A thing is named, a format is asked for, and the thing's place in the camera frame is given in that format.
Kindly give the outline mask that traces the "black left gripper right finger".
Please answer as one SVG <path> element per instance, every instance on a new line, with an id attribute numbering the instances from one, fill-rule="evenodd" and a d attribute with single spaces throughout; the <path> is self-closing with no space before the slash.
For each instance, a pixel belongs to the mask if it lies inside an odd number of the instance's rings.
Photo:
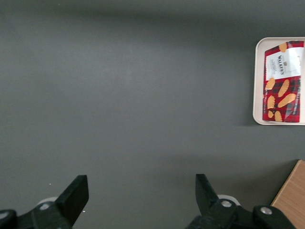
<path id="1" fill-rule="evenodd" d="M 238 207 L 232 198 L 219 198 L 207 177 L 195 177 L 195 197 L 200 215 L 188 225 L 189 229 L 239 229 Z"/>

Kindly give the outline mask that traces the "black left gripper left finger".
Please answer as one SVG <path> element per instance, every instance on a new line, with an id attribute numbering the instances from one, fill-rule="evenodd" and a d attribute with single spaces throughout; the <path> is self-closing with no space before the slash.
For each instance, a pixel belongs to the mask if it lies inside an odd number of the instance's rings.
<path id="1" fill-rule="evenodd" d="M 71 229 L 89 199 L 86 175 L 77 176 L 55 201 L 45 201 L 32 210 L 35 229 Z"/>

